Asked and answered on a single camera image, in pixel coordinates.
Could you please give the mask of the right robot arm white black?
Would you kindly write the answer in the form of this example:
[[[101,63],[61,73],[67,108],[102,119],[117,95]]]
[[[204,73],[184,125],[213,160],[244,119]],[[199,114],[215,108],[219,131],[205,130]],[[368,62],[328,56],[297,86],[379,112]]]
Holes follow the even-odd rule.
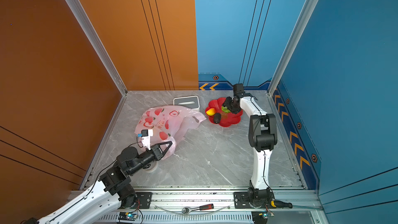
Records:
[[[274,195],[269,186],[269,164],[278,142],[276,117],[264,111],[257,98],[245,92],[243,84],[233,86],[233,97],[223,103],[232,114],[243,111],[249,117],[248,141],[254,151],[254,170],[246,201],[254,208],[265,207]]]

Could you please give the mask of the green lime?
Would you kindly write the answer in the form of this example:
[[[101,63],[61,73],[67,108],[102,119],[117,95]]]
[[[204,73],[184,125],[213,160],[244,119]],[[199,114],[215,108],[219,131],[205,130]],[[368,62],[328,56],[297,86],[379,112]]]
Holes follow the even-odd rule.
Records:
[[[227,107],[225,107],[225,106],[222,106],[221,109],[222,109],[222,111],[225,112],[225,113],[230,113],[230,112],[231,112],[231,111],[230,111]]]

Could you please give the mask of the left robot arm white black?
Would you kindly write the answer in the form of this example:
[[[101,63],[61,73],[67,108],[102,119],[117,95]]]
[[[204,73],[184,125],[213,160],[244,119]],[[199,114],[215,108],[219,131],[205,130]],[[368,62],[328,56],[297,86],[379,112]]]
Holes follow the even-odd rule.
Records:
[[[131,176],[149,164],[160,161],[173,145],[167,141],[152,145],[139,154],[135,147],[125,148],[110,168],[75,199],[40,219],[30,218],[25,224],[92,224],[120,207],[138,202]]]

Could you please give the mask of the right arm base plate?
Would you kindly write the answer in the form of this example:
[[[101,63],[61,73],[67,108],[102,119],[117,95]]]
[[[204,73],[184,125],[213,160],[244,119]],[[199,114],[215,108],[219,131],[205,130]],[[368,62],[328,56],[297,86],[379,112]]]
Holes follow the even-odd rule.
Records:
[[[271,192],[263,192],[260,194],[258,192],[235,192],[233,195],[236,209],[266,208],[266,203],[270,204],[270,201],[274,199],[274,195]]]

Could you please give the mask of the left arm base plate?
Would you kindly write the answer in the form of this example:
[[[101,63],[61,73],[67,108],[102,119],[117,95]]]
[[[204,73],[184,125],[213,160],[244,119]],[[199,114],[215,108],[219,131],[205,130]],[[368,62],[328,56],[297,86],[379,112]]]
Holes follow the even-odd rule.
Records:
[[[126,209],[149,209],[152,201],[152,192],[136,192],[132,196],[128,196],[122,202],[122,207]]]

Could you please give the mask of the pink printed plastic bag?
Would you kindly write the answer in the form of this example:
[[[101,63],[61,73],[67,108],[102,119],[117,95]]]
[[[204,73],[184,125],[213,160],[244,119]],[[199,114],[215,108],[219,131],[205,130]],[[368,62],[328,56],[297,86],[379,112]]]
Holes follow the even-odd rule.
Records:
[[[150,108],[140,118],[135,134],[140,134],[142,130],[152,130],[151,146],[162,142],[173,142],[163,157],[167,159],[184,140],[187,131],[196,129],[204,120],[206,120],[205,115],[184,106],[167,105]]]

